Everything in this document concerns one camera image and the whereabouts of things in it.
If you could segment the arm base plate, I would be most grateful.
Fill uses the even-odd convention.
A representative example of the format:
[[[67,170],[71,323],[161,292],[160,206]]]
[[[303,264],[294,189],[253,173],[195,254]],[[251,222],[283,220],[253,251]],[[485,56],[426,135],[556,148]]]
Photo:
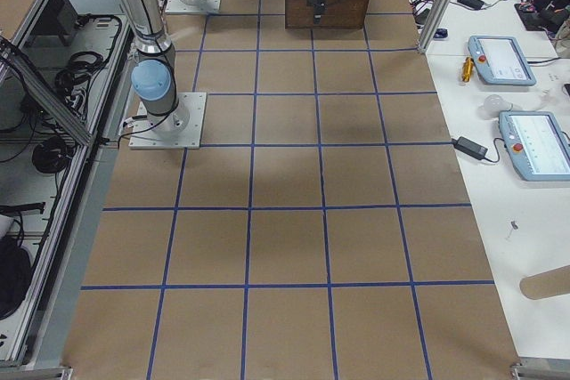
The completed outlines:
[[[167,0],[166,14],[218,14],[222,0]]]
[[[173,150],[200,147],[206,93],[178,93],[178,106],[164,122],[150,115],[134,123],[128,146],[133,150]]]

